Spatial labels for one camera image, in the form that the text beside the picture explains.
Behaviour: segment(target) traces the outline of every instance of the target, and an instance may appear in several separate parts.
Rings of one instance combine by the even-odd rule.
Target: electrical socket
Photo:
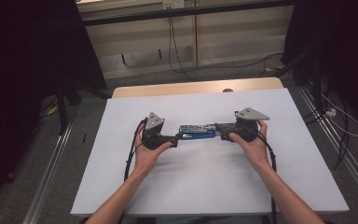
[[[184,8],[185,0],[173,0],[173,8]]]
[[[336,115],[336,109],[334,108],[327,108],[326,115],[330,117],[334,117]]]
[[[162,2],[162,9],[167,10],[167,9],[171,9],[171,8],[174,8],[173,1],[163,1]]]

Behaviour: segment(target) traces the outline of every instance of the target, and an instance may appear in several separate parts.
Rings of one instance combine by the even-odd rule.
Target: human hand
[[[267,138],[267,124],[263,120],[258,120],[257,123],[260,125],[260,132]],[[256,171],[266,165],[269,166],[267,146],[258,137],[253,142],[246,142],[235,133],[231,133],[229,137],[242,147],[246,158]]]
[[[145,125],[141,125],[141,127],[138,130],[138,134],[135,139],[135,168],[133,170],[134,173],[142,175],[143,177],[146,177],[150,171],[152,171],[154,165],[156,164],[156,161],[158,159],[158,156],[161,155],[165,150],[167,150],[169,147],[171,147],[171,142],[166,142],[162,144],[160,147],[150,150],[149,148],[145,147],[142,143],[141,139],[141,132],[144,129]]]

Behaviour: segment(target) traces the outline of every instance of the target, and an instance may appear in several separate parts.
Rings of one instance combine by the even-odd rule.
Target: cable
[[[132,162],[132,157],[133,157],[133,154],[135,153],[135,150],[141,146],[139,145],[138,147],[136,147],[136,149],[133,149],[134,145],[135,145],[135,139],[136,139],[136,136],[138,134],[138,131],[139,131],[139,128],[141,127],[142,124],[146,124],[147,122],[147,118],[146,119],[143,119],[141,120],[141,122],[139,122],[138,124],[138,127],[136,128],[135,130],[135,133],[133,134],[133,139],[132,139],[132,144],[131,144],[131,149],[130,149],[130,154],[129,154],[129,158],[126,160],[126,171],[124,172],[124,181],[127,180],[127,178],[129,177],[129,172],[130,172],[130,166],[131,166],[131,162]]]
[[[341,99],[341,103],[342,103],[342,106],[343,106],[343,109],[345,111],[347,111],[347,107],[345,105],[345,102],[343,101],[342,97],[340,97]],[[339,115],[341,116],[341,118],[344,120],[344,123],[345,123],[345,130],[348,130],[349,128],[349,120],[348,120],[348,116],[343,116],[342,113],[339,111]],[[345,154],[347,153],[348,151],[348,145],[349,145],[349,142],[350,142],[350,137],[347,133],[344,133],[342,134],[342,137],[341,137],[341,140],[339,141],[339,148],[338,148],[338,158],[337,158],[337,162],[336,162],[336,165],[333,167],[333,171],[335,172],[336,169],[338,168],[338,166],[342,163],[342,161],[344,160],[345,158]]]
[[[191,79],[191,80],[193,80],[193,81],[198,81],[198,80],[196,80],[195,78],[190,77],[190,76],[187,74],[187,72],[186,72],[186,71],[183,69],[183,67],[182,67],[182,63],[180,62],[180,58],[179,58],[178,48],[177,48],[177,46],[176,46],[175,32],[174,32],[174,30],[173,30],[173,21],[172,21],[172,18],[171,18],[171,17],[169,17],[168,20],[169,20],[169,22],[170,22],[170,49],[169,49],[169,51],[168,51],[168,61],[170,62],[170,67],[171,67],[171,69],[173,70],[173,72],[177,72],[175,69],[173,69],[172,64],[171,64],[171,40],[172,40],[172,38],[171,38],[171,31],[172,31],[173,44],[175,45],[176,57],[177,57],[177,59],[178,59],[180,68],[182,69],[182,72],[180,72],[180,73],[184,73],[189,79]]]
[[[176,45],[176,39],[175,39],[175,33],[174,33],[174,28],[173,28],[173,21],[172,18],[169,17],[168,18],[169,22],[170,22],[170,47],[169,47],[169,52],[168,52],[168,61],[170,63],[170,68],[173,70],[173,72],[175,73],[184,73],[189,79],[194,80],[194,81],[198,81],[195,78],[190,77],[187,73],[188,72],[192,72],[195,70],[199,70],[199,69],[208,69],[208,68],[242,68],[242,67],[247,67],[247,66],[252,66],[258,63],[264,63],[266,61],[266,59],[269,59],[273,56],[277,56],[277,55],[282,55],[283,53],[275,53],[275,54],[270,54],[267,55],[266,57],[264,57],[263,60],[257,61],[255,63],[248,63],[248,64],[244,64],[244,65],[216,65],[216,66],[207,66],[207,67],[195,67],[195,68],[191,68],[188,70],[185,70],[181,64],[180,58],[179,58],[179,53],[177,50],[177,45]],[[176,57],[178,59],[179,65],[180,65],[180,70],[176,70],[172,67],[172,62],[171,62],[171,49],[172,49],[172,39],[173,39],[173,44],[175,45],[175,51],[176,51]],[[266,69],[266,65],[264,64],[264,69],[263,72],[259,75],[260,77],[264,74],[264,71]]]
[[[289,30],[289,22],[287,22],[286,7],[283,8],[284,22],[286,23],[286,32]]]
[[[351,115],[349,115],[348,113],[342,111],[338,106],[336,106],[335,104],[333,104],[333,103],[332,103],[327,97],[325,97],[324,95],[322,95],[322,97],[323,97],[328,103],[330,103],[330,105],[332,105],[332,106],[335,107],[337,110],[339,110],[340,112],[342,112],[343,114],[345,114],[346,116],[348,116],[349,118],[351,118],[351,119],[352,119],[354,122],[356,122],[357,125],[358,125],[358,121],[357,121],[356,119],[354,119]],[[330,116],[330,119],[331,119],[332,123],[335,124],[342,132],[348,133],[348,134],[350,134],[350,135],[352,135],[352,136],[354,136],[354,137],[358,137],[358,134],[350,133],[350,132],[348,132],[348,131],[342,129],[339,125],[337,125],[337,124],[333,121],[333,119],[332,119],[331,116]]]
[[[274,151],[272,150],[272,147],[267,142],[267,139],[264,136],[264,134],[262,134],[260,131],[258,132],[258,134],[256,136],[267,146],[268,152],[269,152],[269,158],[271,159],[272,169],[275,172],[277,172],[277,163],[275,160],[276,156],[274,154]],[[276,203],[272,197],[271,197],[271,216],[272,216],[272,224],[276,224],[277,223],[277,206],[276,206]]]
[[[328,89],[326,93],[321,93],[321,95],[325,94],[326,96],[328,96],[330,94],[330,91],[331,91],[331,89]],[[315,108],[314,110],[309,112],[309,114],[304,115],[302,118],[306,119],[306,118],[308,118],[309,116],[311,116],[313,113],[315,113],[318,110],[321,111],[321,113],[318,115],[318,117],[316,117],[315,119],[312,119],[312,120],[309,120],[309,121],[305,122],[306,125],[309,125],[309,124],[321,119],[325,115],[325,113],[327,112],[327,102],[326,101],[322,102],[322,108],[319,108],[319,107]]]

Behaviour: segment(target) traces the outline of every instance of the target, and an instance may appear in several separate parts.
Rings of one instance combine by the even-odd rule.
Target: white paper
[[[108,100],[71,214],[94,213],[123,183],[133,133],[151,111],[165,119],[161,133],[175,135],[180,125],[235,122],[234,111],[245,107],[270,117],[268,142],[278,174],[313,210],[349,210],[288,90],[282,89]],[[251,215],[270,210],[270,195],[241,148],[215,137],[179,141],[165,151],[126,214]]]

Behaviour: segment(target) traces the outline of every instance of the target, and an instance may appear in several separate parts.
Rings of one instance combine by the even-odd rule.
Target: black clamp
[[[183,134],[178,133],[176,136],[161,135],[163,124],[164,119],[150,112],[144,132],[142,133],[142,141],[147,148],[154,150],[166,142],[171,142],[171,147],[178,146],[178,141],[182,139]]]
[[[220,138],[223,141],[233,140],[229,137],[230,133],[236,133],[243,140],[253,142],[257,138],[258,126],[257,120],[267,120],[269,117],[266,115],[247,107],[242,111],[235,111],[237,121],[235,123],[215,124],[216,130],[220,132]]]

